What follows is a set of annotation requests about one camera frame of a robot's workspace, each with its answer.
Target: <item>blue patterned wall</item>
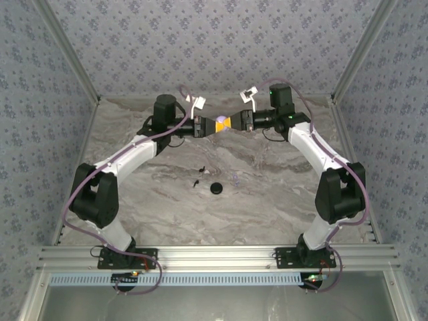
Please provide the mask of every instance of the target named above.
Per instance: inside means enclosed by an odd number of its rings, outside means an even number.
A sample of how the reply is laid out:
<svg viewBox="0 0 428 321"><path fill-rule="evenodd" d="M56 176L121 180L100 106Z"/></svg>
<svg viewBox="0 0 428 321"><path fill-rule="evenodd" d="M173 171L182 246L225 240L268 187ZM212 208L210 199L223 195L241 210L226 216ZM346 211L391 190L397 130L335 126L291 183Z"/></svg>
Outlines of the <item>blue patterned wall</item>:
<svg viewBox="0 0 428 321"><path fill-rule="evenodd" d="M428 2L400 1L340 103L385 242L428 320Z"/></svg>
<svg viewBox="0 0 428 321"><path fill-rule="evenodd" d="M379 0L49 0L98 93L330 93Z"/></svg>
<svg viewBox="0 0 428 321"><path fill-rule="evenodd" d="M1 0L0 12L0 320L15 320L92 106L32 2Z"/></svg>

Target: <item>cable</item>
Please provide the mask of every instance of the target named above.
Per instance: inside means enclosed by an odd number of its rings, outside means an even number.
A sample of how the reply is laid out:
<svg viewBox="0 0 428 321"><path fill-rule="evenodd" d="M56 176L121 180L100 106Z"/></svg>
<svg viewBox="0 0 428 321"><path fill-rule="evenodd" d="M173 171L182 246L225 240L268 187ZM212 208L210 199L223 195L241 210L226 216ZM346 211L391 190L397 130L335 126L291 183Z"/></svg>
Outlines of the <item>cable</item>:
<svg viewBox="0 0 428 321"><path fill-rule="evenodd" d="M265 136L265 138L268 140L268 141L270 141L270 142L285 142L286 141L286 139L284 138L283 140L276 140L276 139L270 139L270 138L268 138L267 136L266 136L266 133L265 133L265 131L267 130L267 128L263 128L262 130L261 130L261 133L263 134L263 136Z"/></svg>
<svg viewBox="0 0 428 321"><path fill-rule="evenodd" d="M109 248L109 249L111 249L112 251L115 251L116 253L119 253L119 254L123 254L123 255L129 255L129 256L134 256L134 257L141 257L141 258L145 258L145 259L148 259L148 260L150 260L150 261L152 261L154 264L156 264L157 266L158 266L158 268L159 268L159 278L158 278L158 280L156 281L156 284L154 285L154 286L152 286L151 288L149 288L149 289L147 289L147 290L144 290L144 291L139 291L139 292L121 292L121 291L117 291L117 293L118 294L124 294L124 295L128 295L128 296L137 296L137 295L140 295L140 294L147 294L147 293L150 293L150 292L153 292L153 291L155 291L157 288L158 288L158 286L159 286L159 284L161 283L161 281L162 281L162 265L156 260L156 259L154 259L153 257L151 257L151 256L149 256L149 255L145 255L145 254L139 254L139 253L131 253L131 252L126 252L126 251L122 251L122 250L120 250L120 249L118 249L117 247L114 247L113 245L110 245L110 244L108 244L107 242L106 242L106 240L105 239L103 239L102 237L100 237L99 235L97 235L97 234L95 234L95 233L92 233L92 232L89 232L89 231L86 231L85 229L81 229L80 227L77 227L77 226L75 226L75 225L73 225L73 224L71 224L71 223L69 223L68 221L67 221L67 214L68 214L68 208L70 207L70 205L73 203L73 201L74 201L74 199L76 198L76 196L77 196L77 194L82 190L82 188L86 185L86 183L87 182L89 182L91 179L93 179L99 172L101 172L103 169L105 169L107 166L108 166L108 164L111 164L111 163L114 163L115 161L117 161L120 157L122 157L124 154L126 154L128 151L130 151L131 149L133 149L134 148L134 146L138 146L138 145L140 145L140 144L142 144L142 143L144 143L144 142L146 142L146 141L148 141L148 140L152 140L152 139L156 139L156 138L159 138L159 137L163 137L163 136L166 136L166 135L169 135L169 134L171 134L171 133L173 133L175 130L177 130L178 128L180 128L184 123L185 123L185 121L189 118L189 116L190 116L190 113L191 113L191 107L192 107L192 105L193 105L193 98L192 98L192 95L191 95L191 93L190 93L190 90L188 89L188 87L187 86L185 86L185 85L180 85L179 86L179 91L180 91L180 93L182 92L182 88L184 88L184 89L186 89L186 91L187 91L187 93L189 94L189 96L190 96L190 108L189 108L189 110L187 111L187 113L185 114L185 116L183 117L183 119L175 126L175 127L173 127L173 128L171 128L170 130L167 130L166 132L163 132L163 133L161 133L161 134L156 134L156 135L154 135L154 136L150 136L150 137L144 137L143 139L140 139L139 141L137 141L135 144L131 144L129 147L127 147L127 148L125 148L124 150L122 150L121 152L119 152L115 157L112 157L110 160L109 160L109 162L108 163L105 163L105 164L103 164L103 165L101 165L101 166L99 166L95 171L93 171L92 173L90 173L78 186L77 186L77 188L76 188L76 190L71 194L71 196L70 196L70 198L68 199L68 201L67 201L67 203L66 203L66 205L65 205L65 207L64 207L64 210L63 210L63 212L62 212L62 215L61 215L61 219L62 219L62 223L65 225L65 226L67 226L67 227L69 227L69 228L71 228L71 229L74 229L74 230L76 230L76 231L79 231L79 232L81 232L81 233L84 233L84 234L86 234L86 235L90 235L90 236L92 236L92 237L95 237L98 241L100 241L101 243L103 243L104 244L104 246L106 246L107 248Z"/></svg>
<svg viewBox="0 0 428 321"><path fill-rule="evenodd" d="M326 267L328 267L328 274L327 274L327 278L328 278L330 276L330 272L331 272L330 265L328 265L328 263L326 262L325 259L321 259L320 260L320 264L321 265L325 265Z"/></svg>
<svg viewBox="0 0 428 321"><path fill-rule="evenodd" d="M179 104L179 102L175 102L177 108L183 113L183 116L186 114L186 110Z"/></svg>
<svg viewBox="0 0 428 321"><path fill-rule="evenodd" d="M178 145L170 145L170 144L168 144L168 146L170 146L171 148L177 148L177 147L180 147L181 145L183 145L185 143L185 141L186 141L186 138L183 137L183 140L182 140L182 142L180 144L178 144Z"/></svg>
<svg viewBox="0 0 428 321"><path fill-rule="evenodd" d="M147 117L147 119L144 121L144 124L142 125L143 128L146 128L146 126L148 125L148 122L150 122L153 118L153 115Z"/></svg>
<svg viewBox="0 0 428 321"><path fill-rule="evenodd" d="M338 230L342 227L342 225L351 225L351 226L355 226L355 225L360 225L362 223L364 223L364 221L367 219L368 217L368 212L369 212L369 207L370 207L370 202L368 199L368 193L366 190L366 187L364 186L364 184L362 183L361 179L358 177L358 175L344 162L342 162L341 160L337 159L323 144L321 144L321 142L316 138L315 134L314 134L314 113L312 112L312 109L309 107L308 102L306 101L305 97L303 97L303 95L300 93L299 89L297 89L291 82L289 82L288 80L284 79L284 78L270 78L268 80L265 80L264 82L262 82L257 89L262 88L263 86L265 86L266 84L270 83L270 82L284 82L287 85L289 85L292 89L294 89L294 91L297 93L297 95L299 96L299 98L303 101L306 109L308 109L309 111L309 115L310 115L310 136L312 137L312 139L314 140L314 142L318 145L318 147L321 148L321 150L323 152L325 152L329 157L331 157L336 163L338 163L341 167L343 167L344 169L346 169L348 171L348 173L354 177L356 183L358 184L358 186L360 187L361 191L362 191L362 195L364 197L364 203L366 208L364 209L364 214L362 215L361 219L359 221L356 222L341 222L338 223L338 225L332 230L332 232L330 233L330 235L327 237L326 239L326 249L328 251L332 251L336 254L336 256L338 257L338 260L340 262L340 270L339 270L339 275L337 277L337 279L333 282L333 284L331 284L330 286L328 286L325 289L322 290L318 290L318 292L326 292L328 290L333 289L337 283L339 282L341 276L342 276L342 271L343 271L343 265L342 265L342 259L340 258L339 253L333 249L332 247L330 247L330 240L336 235L336 233L338 232Z"/></svg>
<svg viewBox="0 0 428 321"><path fill-rule="evenodd" d="M95 248L95 247L103 247L102 245L95 245L95 246L93 246L93 247L91 247L91 249L89 250L89 254L92 256L92 257L100 257L99 255L94 255L94 254L92 254L92 250Z"/></svg>

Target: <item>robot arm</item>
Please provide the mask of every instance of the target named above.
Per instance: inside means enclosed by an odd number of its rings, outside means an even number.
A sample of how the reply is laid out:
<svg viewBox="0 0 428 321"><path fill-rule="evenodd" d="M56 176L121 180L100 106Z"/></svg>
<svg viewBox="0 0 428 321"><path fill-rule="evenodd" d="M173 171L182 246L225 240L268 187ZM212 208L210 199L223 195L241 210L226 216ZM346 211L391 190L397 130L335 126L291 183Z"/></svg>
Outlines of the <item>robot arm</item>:
<svg viewBox="0 0 428 321"><path fill-rule="evenodd" d="M205 99L198 97L194 98L194 101L198 104L194 104L193 107L202 109ZM142 144L137 144L137 142L143 138L165 132L179 123L182 118L175 118L177 106L178 103L174 96L160 95L154 103L151 125L145 124L126 146L112 156L94 165L81 164L76 170L72 191L75 191L77 186L95 169L105 164L108 165L78 193L70 205L70 211L73 211L80 219L92 226L108 244L122 251L133 251L135 241L125 231L117 217L119 209L118 186L135 169L154 158L168 146L171 141L170 135L148 140ZM214 120L195 116L188 119L173 134L205 137L214 132ZM110 163L112 158L132 145L134 146L132 150Z"/></svg>
<svg viewBox="0 0 428 321"><path fill-rule="evenodd" d="M257 88L250 88L241 93L244 102L253 101ZM365 171L360 163L350 164L341 157L327 142L313 130L313 135L333 155L327 155L314 141L310 133L310 119L302 112L295 111L291 88L286 84L270 86L270 103L274 109L243 110L233 116L231 127L237 130L256 130L258 128L275 128L285 141L295 146L309 161L320 184L315 198L318 212L309 230L298 241L298 252L302 263L310 266L319 262L320 251L325 251L325 244L332 230L339 223L348 221L365 208L362 191L356 181L335 159L347 164L365 184Z"/></svg>

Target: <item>white connector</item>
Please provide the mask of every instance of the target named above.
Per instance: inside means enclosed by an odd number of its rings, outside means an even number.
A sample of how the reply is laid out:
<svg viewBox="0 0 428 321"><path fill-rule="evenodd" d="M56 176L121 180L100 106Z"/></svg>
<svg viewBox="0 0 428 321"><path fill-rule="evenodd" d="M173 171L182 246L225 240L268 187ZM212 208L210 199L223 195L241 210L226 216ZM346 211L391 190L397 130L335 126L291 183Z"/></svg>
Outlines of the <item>white connector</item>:
<svg viewBox="0 0 428 321"><path fill-rule="evenodd" d="M193 105L192 105L192 109L191 109L190 119L193 119L193 110L195 109L195 107L198 108L199 110L202 110L203 105L207 101L204 97L201 97L201 96L199 96L199 97L193 97L192 96L192 99L193 99ZM189 95L187 95L186 101L190 102L190 96Z"/></svg>
<svg viewBox="0 0 428 321"><path fill-rule="evenodd" d="M253 112L257 110L257 103L255 102L253 96L258 93L257 88L255 86L251 87L248 90L243 90L239 94L241 95L241 98L244 102L244 104L247 104L248 102L251 102L253 104Z"/></svg>

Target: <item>marble floor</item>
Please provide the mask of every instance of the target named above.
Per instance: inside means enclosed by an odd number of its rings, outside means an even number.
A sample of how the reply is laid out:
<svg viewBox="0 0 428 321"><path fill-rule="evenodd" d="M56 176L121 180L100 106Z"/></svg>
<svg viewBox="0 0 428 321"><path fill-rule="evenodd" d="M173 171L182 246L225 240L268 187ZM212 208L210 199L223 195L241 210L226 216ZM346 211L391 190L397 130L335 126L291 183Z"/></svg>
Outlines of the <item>marble floor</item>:
<svg viewBox="0 0 428 321"><path fill-rule="evenodd" d="M84 161L101 161L129 142L152 114L153 102L103 99ZM305 111L301 100L294 102L297 111ZM270 107L268 97L257 103L259 110ZM314 97L310 104L317 131L340 150L328 98ZM239 97L216 97L208 98L197 114L215 119L250 108ZM273 130L266 134L280 138ZM174 137L172 144L178 143ZM204 166L206 171L200 173ZM193 187L196 180L199 184ZM214 182L223 185L222 194L210 192ZM294 244L315 217L317 186L318 177L309 162L289 143L270 142L260 130L229 130L207 138L186 138L179 148L166 148L136 169L119 187L119 217L141 245ZM73 213L69 220L89 229ZM63 232L61 245L97 244L68 228ZM366 229L344 227L333 241L366 241Z"/></svg>

